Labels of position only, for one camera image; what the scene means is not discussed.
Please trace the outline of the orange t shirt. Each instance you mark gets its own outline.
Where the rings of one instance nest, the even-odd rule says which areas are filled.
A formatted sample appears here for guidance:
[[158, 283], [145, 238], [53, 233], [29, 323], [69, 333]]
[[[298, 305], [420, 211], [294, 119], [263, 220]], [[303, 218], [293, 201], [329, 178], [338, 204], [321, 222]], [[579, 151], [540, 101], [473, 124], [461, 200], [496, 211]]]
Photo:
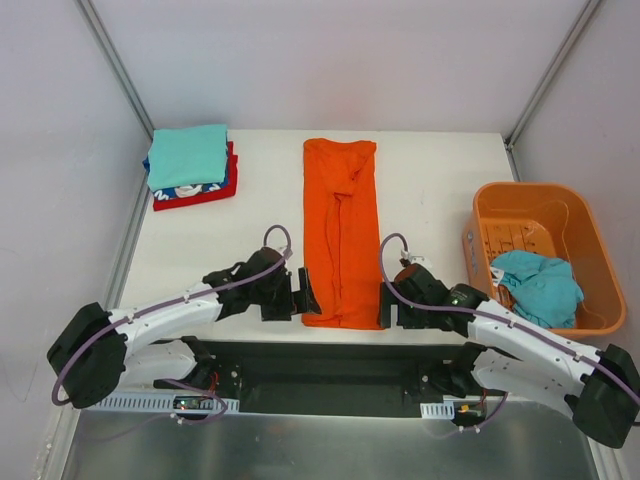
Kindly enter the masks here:
[[377, 145], [323, 138], [303, 145], [304, 264], [321, 313], [307, 327], [378, 330]]

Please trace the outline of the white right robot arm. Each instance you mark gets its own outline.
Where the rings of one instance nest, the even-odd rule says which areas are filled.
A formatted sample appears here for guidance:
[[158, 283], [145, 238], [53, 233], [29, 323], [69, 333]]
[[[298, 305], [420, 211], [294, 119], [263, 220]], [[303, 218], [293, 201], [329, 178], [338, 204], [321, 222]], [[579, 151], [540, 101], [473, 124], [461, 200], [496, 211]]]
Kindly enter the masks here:
[[568, 340], [521, 317], [467, 284], [446, 287], [422, 265], [405, 262], [386, 290], [406, 328], [464, 338], [453, 360], [428, 369], [428, 384], [458, 398], [477, 389], [515, 394], [569, 418], [613, 449], [639, 424], [639, 372], [621, 347]]

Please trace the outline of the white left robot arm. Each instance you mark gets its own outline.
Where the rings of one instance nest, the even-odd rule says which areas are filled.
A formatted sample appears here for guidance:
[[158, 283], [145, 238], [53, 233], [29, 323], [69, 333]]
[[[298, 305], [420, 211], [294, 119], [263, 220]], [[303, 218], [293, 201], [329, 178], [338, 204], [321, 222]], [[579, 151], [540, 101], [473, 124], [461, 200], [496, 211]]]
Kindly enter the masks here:
[[129, 386], [215, 391], [216, 362], [184, 330], [212, 325], [251, 306], [259, 307], [264, 321], [321, 314], [308, 269], [299, 268], [300, 287], [294, 290], [287, 257], [264, 246], [248, 260], [213, 271], [156, 304], [112, 310], [97, 302], [82, 306], [46, 354], [56, 374], [53, 403], [84, 409]]

